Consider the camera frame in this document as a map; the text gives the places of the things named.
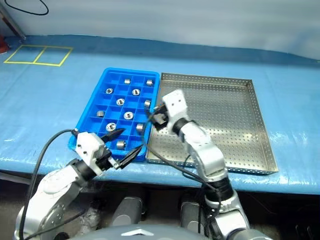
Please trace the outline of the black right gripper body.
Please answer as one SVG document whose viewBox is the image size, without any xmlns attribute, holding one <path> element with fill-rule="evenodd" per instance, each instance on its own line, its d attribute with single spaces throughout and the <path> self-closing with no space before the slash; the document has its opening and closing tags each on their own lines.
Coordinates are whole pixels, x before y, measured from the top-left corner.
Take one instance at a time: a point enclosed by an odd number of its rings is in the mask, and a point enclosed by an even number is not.
<svg viewBox="0 0 320 240">
<path fill-rule="evenodd" d="M 166 126 L 167 126 L 167 124 L 169 122 L 168 110 L 164 104 L 158 105 L 156 107 L 156 112 L 155 112 L 154 118 L 156 120 L 156 123 L 162 124 L 162 123 L 166 122 Z"/>
</svg>

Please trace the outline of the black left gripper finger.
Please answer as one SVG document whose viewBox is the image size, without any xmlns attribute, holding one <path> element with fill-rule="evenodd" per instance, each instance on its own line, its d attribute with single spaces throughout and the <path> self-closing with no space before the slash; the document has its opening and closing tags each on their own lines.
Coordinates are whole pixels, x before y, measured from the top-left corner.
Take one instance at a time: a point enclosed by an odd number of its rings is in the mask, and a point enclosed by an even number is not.
<svg viewBox="0 0 320 240">
<path fill-rule="evenodd" d="M 140 153 L 143 146 L 139 145 L 133 148 L 129 153 L 127 153 L 122 160 L 119 161 L 117 169 L 125 168 L 129 163 L 131 163 Z"/>
<path fill-rule="evenodd" d="M 117 128 L 101 137 L 101 140 L 106 144 L 107 142 L 112 142 L 117 139 L 126 129 L 125 128 Z"/>
</svg>

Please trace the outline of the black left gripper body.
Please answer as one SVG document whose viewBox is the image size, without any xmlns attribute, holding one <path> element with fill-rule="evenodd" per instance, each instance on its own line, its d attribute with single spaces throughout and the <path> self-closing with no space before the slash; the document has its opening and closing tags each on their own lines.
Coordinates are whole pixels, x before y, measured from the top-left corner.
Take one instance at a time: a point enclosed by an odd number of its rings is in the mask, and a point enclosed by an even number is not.
<svg viewBox="0 0 320 240">
<path fill-rule="evenodd" d="M 112 152 L 106 146 L 103 149 L 102 156 L 96 160 L 96 165 L 102 171 L 106 171 L 110 168 L 119 168 L 119 162 L 112 157 Z"/>
</svg>

